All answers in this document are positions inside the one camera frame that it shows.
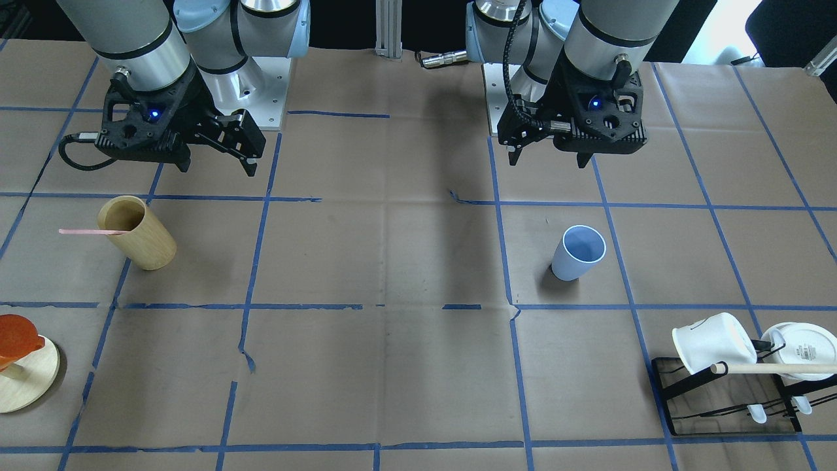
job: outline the round wooden board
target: round wooden board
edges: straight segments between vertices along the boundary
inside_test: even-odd
[[[26,355],[15,364],[23,375],[12,379],[0,375],[0,414],[14,412],[37,401],[55,381],[61,364],[58,349],[44,338],[44,347]]]

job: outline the pink stick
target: pink stick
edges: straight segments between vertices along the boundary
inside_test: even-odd
[[[58,229],[59,234],[72,234],[76,236],[120,236],[128,232],[128,230]]]

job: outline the label sticker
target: label sticker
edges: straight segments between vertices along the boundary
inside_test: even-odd
[[[802,360],[813,361],[817,359],[817,348],[811,344],[797,345],[796,355]]]

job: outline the light blue cup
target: light blue cup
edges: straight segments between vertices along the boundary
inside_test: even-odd
[[[607,251],[608,245],[597,230],[586,225],[574,225],[564,232],[561,244],[555,249],[552,273],[565,282],[578,279],[599,263]]]

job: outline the white plate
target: white plate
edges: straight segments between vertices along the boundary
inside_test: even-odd
[[[762,340],[770,340],[774,330],[785,338],[787,346],[765,358],[765,361],[786,365],[827,365],[837,363],[837,337],[812,323],[779,323],[768,329]],[[819,381],[830,373],[799,373],[783,375],[792,380]]]

